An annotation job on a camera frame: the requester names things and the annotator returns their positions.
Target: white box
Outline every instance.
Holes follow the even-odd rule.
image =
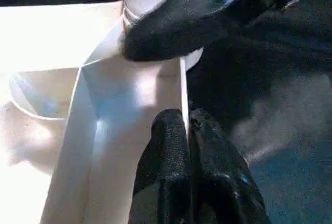
[[[42,224],[127,223],[155,116],[179,108],[188,129],[184,60],[126,61],[116,44],[120,33],[117,25],[79,70]]]

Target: white surface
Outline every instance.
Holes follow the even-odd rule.
[[[38,224],[64,127],[40,124],[11,102],[0,74],[0,223]]]
[[[121,1],[0,7],[0,72],[82,66],[121,9]]]
[[[181,75],[180,59],[132,63],[120,55],[80,70],[42,224],[127,223],[137,162],[155,116],[179,108],[188,123]]]

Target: black glove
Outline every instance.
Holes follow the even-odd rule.
[[[162,111],[137,166],[129,223],[270,223],[248,166],[206,112]]]
[[[239,35],[265,12],[297,0],[166,0],[126,33],[123,52],[132,61],[167,60]]]

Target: plastic container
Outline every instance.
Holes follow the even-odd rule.
[[[77,72],[77,68],[66,68],[11,74],[11,101],[51,132],[63,131]]]

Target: gloved hand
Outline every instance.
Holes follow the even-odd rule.
[[[298,0],[166,0],[126,33],[123,52],[132,61],[187,55],[227,35],[240,35],[258,17]]]
[[[244,159],[206,112],[162,111],[137,166],[129,223],[270,223]]]

